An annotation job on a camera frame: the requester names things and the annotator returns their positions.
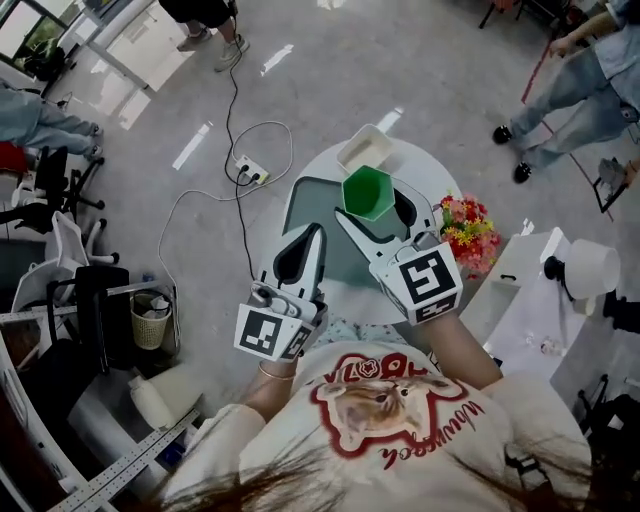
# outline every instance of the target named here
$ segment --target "office chair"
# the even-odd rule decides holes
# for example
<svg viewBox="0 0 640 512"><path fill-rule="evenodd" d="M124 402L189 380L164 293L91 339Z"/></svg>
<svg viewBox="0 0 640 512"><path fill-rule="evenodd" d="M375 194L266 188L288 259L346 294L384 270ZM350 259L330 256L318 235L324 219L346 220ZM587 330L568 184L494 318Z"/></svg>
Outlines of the office chair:
<svg viewBox="0 0 640 512"><path fill-rule="evenodd" d="M91 174L104 164L104 158L91 162L84 173L72 170L69 181L65 177L67 156L67 148L60 148L51 155L49 148L42 150L33 185L21 183L18 186L11 200L13 210L0 212L0 225L20 220L17 227L29 227L45 234L53 229L51 219L57 211L70 212L77 220L78 203L104 209L104 201L93 202L81 195Z"/></svg>

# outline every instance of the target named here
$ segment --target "trash bin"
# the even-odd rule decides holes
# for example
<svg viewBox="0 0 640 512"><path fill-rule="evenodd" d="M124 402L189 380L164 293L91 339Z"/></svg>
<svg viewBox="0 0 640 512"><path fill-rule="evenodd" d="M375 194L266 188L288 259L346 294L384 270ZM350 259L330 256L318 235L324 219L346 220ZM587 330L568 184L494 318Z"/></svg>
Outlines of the trash bin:
<svg viewBox="0 0 640 512"><path fill-rule="evenodd" d="M144 350L162 345L164 331L171 317L171 303L159 292L141 291L131 297L133 341Z"/></svg>

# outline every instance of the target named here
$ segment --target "floor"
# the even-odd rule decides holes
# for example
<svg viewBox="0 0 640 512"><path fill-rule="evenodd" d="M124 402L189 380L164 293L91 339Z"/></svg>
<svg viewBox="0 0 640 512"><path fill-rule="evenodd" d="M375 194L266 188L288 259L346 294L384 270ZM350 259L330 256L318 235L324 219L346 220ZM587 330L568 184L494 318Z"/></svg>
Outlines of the floor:
<svg viewBox="0 0 640 512"><path fill-rule="evenodd" d="M386 119L388 134L433 154L460 188L477 195L505 236L529 219L535 231L559 225L569 239L617 247L621 288L638 297L640 255L637 205L640 184L611 217L599 213L587 177L601 157L628 158L637 148L628 134L564 158L525 185L511 181L517 154L495 146L493 128L521 106L550 30L528 15L494 15L477 28L484 0L244 0L239 31L251 49L235 72L240 95L231 121L235 135L266 120L293 131L292 171L242 203L248 242L258 264L261 249L280 225L296 175L317 154L365 123ZM223 173L228 149L225 115L233 93L228 73L213 72L219 37L192 54L177 54L182 37L157 4L132 23L110 49L147 80L137 90L88 50L51 97L72 91L70 111L105 128L107 163L91 193L106 201L105 245L134 274L162 275L158 240L177 197L202 189L232 197ZM530 92L537 94L557 69L546 59ZM560 125L557 113L549 126ZM540 128L533 139L544 137ZM243 138L247 153L272 174L288 162L287 133L263 127ZM177 206L162 245L182 299L182 359L206 389L211 413L242 393L255 360L232 347L238 304L250 285L236 205L189 195ZM599 315L588 320L553 384L572 404L578 389L605 371L640 378L640 343L615 332Z"/></svg>

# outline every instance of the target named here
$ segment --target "shorts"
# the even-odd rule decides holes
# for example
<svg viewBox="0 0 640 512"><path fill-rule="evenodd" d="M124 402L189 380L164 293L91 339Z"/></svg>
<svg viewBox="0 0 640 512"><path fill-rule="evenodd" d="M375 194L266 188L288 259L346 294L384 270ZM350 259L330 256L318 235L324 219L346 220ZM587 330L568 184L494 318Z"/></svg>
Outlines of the shorts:
<svg viewBox="0 0 640 512"><path fill-rule="evenodd" d="M196 20L209 28L217 28L232 15L223 0L159 0L162 8L177 23Z"/></svg>

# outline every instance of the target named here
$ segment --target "sneaker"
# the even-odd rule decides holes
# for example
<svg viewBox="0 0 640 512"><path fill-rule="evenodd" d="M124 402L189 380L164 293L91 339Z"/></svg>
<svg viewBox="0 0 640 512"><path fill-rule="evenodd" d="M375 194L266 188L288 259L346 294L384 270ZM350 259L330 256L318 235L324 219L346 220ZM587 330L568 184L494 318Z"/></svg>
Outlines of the sneaker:
<svg viewBox="0 0 640 512"><path fill-rule="evenodd" d="M525 162L520 162L518 167L513 171L513 181L516 183L524 183L531 176L531 167Z"/></svg>
<svg viewBox="0 0 640 512"><path fill-rule="evenodd" d="M197 36L187 36L184 41L176 46L176 49L179 52L192 52L197 46L209 39L211 39L211 31L208 28L203 28Z"/></svg>
<svg viewBox="0 0 640 512"><path fill-rule="evenodd" d="M93 162L94 160L98 160L102 156L102 147L97 144L91 148L91 153L88 155L84 155L84 157L89 160L89 162Z"/></svg>
<svg viewBox="0 0 640 512"><path fill-rule="evenodd" d="M496 144L506 144L511 139L513 139L513 135L509 131L509 128L506 125L498 126L493 131L493 142Z"/></svg>
<svg viewBox="0 0 640 512"><path fill-rule="evenodd" d="M230 68L240 60L241 55L248 49L249 41L237 34L235 43L224 43L222 54L213 69L220 73L220 71Z"/></svg>

